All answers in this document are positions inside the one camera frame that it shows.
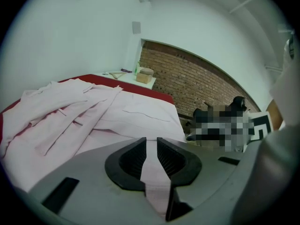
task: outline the bottle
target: bottle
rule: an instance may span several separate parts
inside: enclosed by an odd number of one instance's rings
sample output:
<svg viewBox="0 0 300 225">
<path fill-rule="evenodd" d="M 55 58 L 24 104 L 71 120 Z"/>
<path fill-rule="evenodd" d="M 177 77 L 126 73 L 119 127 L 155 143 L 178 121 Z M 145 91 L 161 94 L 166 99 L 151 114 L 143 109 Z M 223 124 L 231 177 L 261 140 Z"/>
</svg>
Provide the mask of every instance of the bottle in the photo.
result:
<svg viewBox="0 0 300 225">
<path fill-rule="evenodd" d="M 135 75 L 137 75 L 138 68 L 140 67 L 140 62 L 137 62 L 137 65 L 135 67 Z"/>
</svg>

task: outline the red bedspread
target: red bedspread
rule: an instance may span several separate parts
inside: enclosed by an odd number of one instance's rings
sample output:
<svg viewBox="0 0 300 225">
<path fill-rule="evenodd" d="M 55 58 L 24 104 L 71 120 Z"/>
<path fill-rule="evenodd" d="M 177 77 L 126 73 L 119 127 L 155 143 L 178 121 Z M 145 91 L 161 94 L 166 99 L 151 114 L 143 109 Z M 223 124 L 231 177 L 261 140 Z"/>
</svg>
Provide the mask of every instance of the red bedspread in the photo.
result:
<svg viewBox="0 0 300 225">
<path fill-rule="evenodd" d="M 124 91 L 141 94 L 141 95 L 148 96 L 151 98 L 157 98 L 157 99 L 169 102 L 171 104 L 174 104 L 173 99 L 170 95 L 156 92 L 156 91 L 150 90 L 148 88 L 139 87 L 139 86 L 136 86 L 136 85 L 133 85 L 130 83 L 121 82 L 119 80 L 110 79 L 110 78 L 106 78 L 106 77 L 100 77 L 100 76 L 93 75 L 93 74 L 87 74 L 87 75 L 83 75 L 83 76 L 73 77 L 73 79 L 76 79 L 76 78 L 79 78 L 80 80 L 85 81 L 85 82 L 94 83 L 96 85 L 101 84 L 101 85 L 105 85 L 108 87 L 116 87 L 119 85 Z M 8 106 L 6 109 L 4 109 L 0 113 L 0 141 L 2 141 L 2 128 L 3 128 L 2 113 L 7 111 L 8 109 L 13 108 L 19 101 L 20 100 L 15 101 L 13 104 Z"/>
</svg>

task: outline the ceiling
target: ceiling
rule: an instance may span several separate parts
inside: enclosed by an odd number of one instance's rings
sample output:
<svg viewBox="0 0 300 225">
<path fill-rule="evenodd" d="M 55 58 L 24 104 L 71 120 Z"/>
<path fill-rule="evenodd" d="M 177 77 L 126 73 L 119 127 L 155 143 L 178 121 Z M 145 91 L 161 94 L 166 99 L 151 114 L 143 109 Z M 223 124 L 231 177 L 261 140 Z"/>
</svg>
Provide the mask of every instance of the ceiling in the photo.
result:
<svg viewBox="0 0 300 225">
<path fill-rule="evenodd" d="M 275 82 L 280 76 L 283 51 L 291 27 L 272 0 L 211 0 L 244 25 L 262 51 L 266 69 Z"/>
</svg>

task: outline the white cloth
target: white cloth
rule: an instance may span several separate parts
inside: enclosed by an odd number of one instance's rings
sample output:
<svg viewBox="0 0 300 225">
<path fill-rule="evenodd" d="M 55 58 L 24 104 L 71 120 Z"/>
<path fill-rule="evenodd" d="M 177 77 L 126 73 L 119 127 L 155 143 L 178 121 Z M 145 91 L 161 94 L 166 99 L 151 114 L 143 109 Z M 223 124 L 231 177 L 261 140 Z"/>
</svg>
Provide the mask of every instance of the white cloth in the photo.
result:
<svg viewBox="0 0 300 225">
<path fill-rule="evenodd" d="M 61 134 L 70 126 L 70 124 L 77 118 L 80 114 L 90 109 L 92 106 L 99 103 L 103 98 L 99 100 L 92 100 L 87 102 L 78 103 L 81 105 L 77 110 L 75 110 L 72 114 L 68 115 L 61 124 L 57 127 L 56 130 L 51 132 L 40 144 L 35 147 L 35 150 L 38 154 L 45 156 L 48 150 L 53 146 L 56 140 L 61 136 Z"/>
<path fill-rule="evenodd" d="M 101 107 L 98 109 L 95 116 L 93 118 L 91 118 L 88 122 L 86 122 L 84 125 L 82 125 L 81 128 L 76 133 L 76 135 L 73 137 L 73 139 L 69 140 L 69 143 L 74 144 L 74 146 L 76 147 L 76 150 L 71 155 L 71 157 L 75 156 L 75 154 L 80 149 L 83 142 L 88 137 L 88 135 L 90 134 L 90 132 L 92 131 L 94 126 L 97 124 L 97 122 L 103 116 L 103 114 L 106 112 L 106 110 L 110 107 L 110 105 L 112 104 L 112 102 L 114 101 L 114 99 L 116 98 L 118 93 L 121 92 L 122 90 L 123 89 L 120 88 L 119 86 L 114 88 L 111 91 L 110 97 L 106 101 L 99 103 L 99 105 L 101 105 Z"/>
<path fill-rule="evenodd" d="M 150 118 L 155 118 L 158 120 L 170 122 L 170 115 L 157 103 L 155 104 L 155 109 L 149 108 L 149 100 L 145 97 L 138 97 L 133 95 L 133 101 L 127 105 L 123 111 L 128 113 L 139 113 L 144 114 Z"/>
<path fill-rule="evenodd" d="M 40 121 L 47 114 L 73 103 L 87 101 L 83 93 L 92 88 L 89 82 L 69 80 L 48 86 L 40 92 L 23 96 L 14 108 L 3 113 L 3 138 L 0 144 L 0 155 L 4 156 L 8 144 L 23 131 L 31 121 Z"/>
<path fill-rule="evenodd" d="M 157 153 L 157 142 L 147 141 L 147 158 L 142 166 L 141 181 L 145 183 L 146 198 L 163 217 L 169 204 L 171 180 L 165 173 Z"/>
<path fill-rule="evenodd" d="M 135 101 L 140 101 L 140 107 L 134 107 L 137 108 L 137 112 L 134 112 L 134 108 L 130 109 L 131 112 L 124 111 L 133 103 L 133 96 L 135 97 Z M 93 109 L 89 109 L 81 117 L 76 118 L 75 121 L 81 125 L 84 124 L 95 116 L 99 105 L 96 105 Z M 61 112 L 68 115 L 72 110 L 73 108 L 69 106 Z M 162 115 L 163 120 L 159 119 L 158 115 Z M 138 94 L 133 95 L 125 91 L 117 95 L 94 129 L 109 129 L 122 136 L 132 138 L 146 137 L 147 140 L 153 141 L 158 137 L 185 141 L 182 126 L 174 105 L 159 99 Z"/>
<path fill-rule="evenodd" d="M 81 125 L 72 123 L 46 156 L 41 156 L 35 151 L 36 142 L 47 136 L 47 130 L 55 129 L 64 118 L 62 113 L 53 112 L 41 120 L 37 126 L 30 127 L 21 135 L 16 136 L 10 143 L 1 163 L 14 186 L 29 192 L 44 176 L 67 162 L 78 149 L 74 144 L 69 143 L 69 138 L 78 132 Z M 109 131 L 93 130 L 77 154 L 128 139 L 131 138 Z"/>
</svg>

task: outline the white shelf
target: white shelf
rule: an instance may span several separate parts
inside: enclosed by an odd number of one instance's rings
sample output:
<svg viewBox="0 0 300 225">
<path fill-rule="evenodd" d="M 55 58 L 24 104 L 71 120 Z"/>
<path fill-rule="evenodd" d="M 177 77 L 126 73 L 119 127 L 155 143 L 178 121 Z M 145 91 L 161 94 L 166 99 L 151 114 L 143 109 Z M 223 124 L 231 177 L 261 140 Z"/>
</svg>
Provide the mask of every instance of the white shelf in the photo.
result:
<svg viewBox="0 0 300 225">
<path fill-rule="evenodd" d="M 114 77 L 112 75 L 110 75 L 109 73 L 121 73 L 121 72 L 122 71 L 112 71 L 112 72 L 108 72 L 108 75 L 106 73 L 94 73 L 94 75 L 114 79 Z M 122 75 L 120 78 L 118 78 L 118 80 L 121 81 L 121 82 L 131 83 L 131 84 L 134 84 L 134 85 L 137 85 L 137 86 L 140 86 L 140 87 L 152 89 L 156 78 L 153 77 L 152 80 L 149 83 L 145 84 L 145 83 L 142 83 L 142 82 L 137 82 L 136 81 L 136 75 L 132 72 L 132 73 L 126 73 L 125 75 Z"/>
</svg>

